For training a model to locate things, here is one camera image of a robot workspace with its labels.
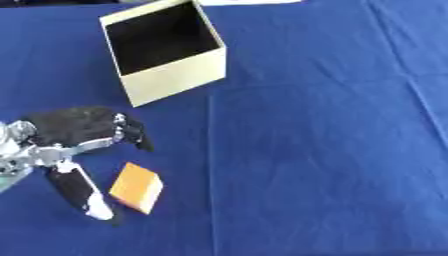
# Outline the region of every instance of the blue tablecloth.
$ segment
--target blue tablecloth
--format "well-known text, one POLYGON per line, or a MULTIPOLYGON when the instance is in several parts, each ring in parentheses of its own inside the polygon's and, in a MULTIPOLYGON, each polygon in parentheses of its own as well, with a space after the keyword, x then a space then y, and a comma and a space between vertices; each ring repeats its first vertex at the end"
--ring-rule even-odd
POLYGON ((114 228, 37 171, 0 195, 0 255, 448 254, 447 1, 206 8, 228 78, 137 109, 98 23, 125 8, 1 9, 0 119, 130 112, 154 153, 77 160, 104 190, 126 161, 157 171, 160 200, 114 228))

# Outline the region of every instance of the orange cube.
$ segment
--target orange cube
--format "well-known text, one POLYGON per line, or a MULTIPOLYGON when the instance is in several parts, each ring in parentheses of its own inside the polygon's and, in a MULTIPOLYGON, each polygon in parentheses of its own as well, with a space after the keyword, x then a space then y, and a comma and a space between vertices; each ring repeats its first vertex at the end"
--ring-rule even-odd
POLYGON ((121 203, 149 214, 163 189, 156 173, 132 163, 126 163, 109 194, 121 203))

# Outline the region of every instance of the table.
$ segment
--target table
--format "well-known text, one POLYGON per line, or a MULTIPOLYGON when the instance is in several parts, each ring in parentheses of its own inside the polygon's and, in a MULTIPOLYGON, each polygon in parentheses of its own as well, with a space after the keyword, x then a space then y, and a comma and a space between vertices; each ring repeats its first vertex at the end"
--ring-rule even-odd
POLYGON ((448 253, 448 3, 209 7, 228 78, 132 109, 98 17, 128 5, 0 9, 0 119, 106 105, 156 151, 78 157, 103 190, 130 161, 165 190, 111 227, 40 171, 0 195, 7 255, 448 253))

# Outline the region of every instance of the white paper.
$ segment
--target white paper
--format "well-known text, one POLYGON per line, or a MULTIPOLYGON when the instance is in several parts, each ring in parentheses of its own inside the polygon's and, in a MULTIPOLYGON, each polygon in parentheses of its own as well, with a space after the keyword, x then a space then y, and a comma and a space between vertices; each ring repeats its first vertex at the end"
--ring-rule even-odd
POLYGON ((252 4, 289 4, 303 0, 198 0, 201 5, 252 5, 252 4))

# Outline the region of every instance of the orange block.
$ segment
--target orange block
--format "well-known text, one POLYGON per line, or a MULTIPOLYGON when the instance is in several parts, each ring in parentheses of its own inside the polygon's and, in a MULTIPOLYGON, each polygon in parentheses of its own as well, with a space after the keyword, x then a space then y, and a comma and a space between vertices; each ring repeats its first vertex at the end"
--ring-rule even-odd
POLYGON ((109 191, 121 203, 149 214, 163 189, 156 173, 132 163, 126 163, 109 191))

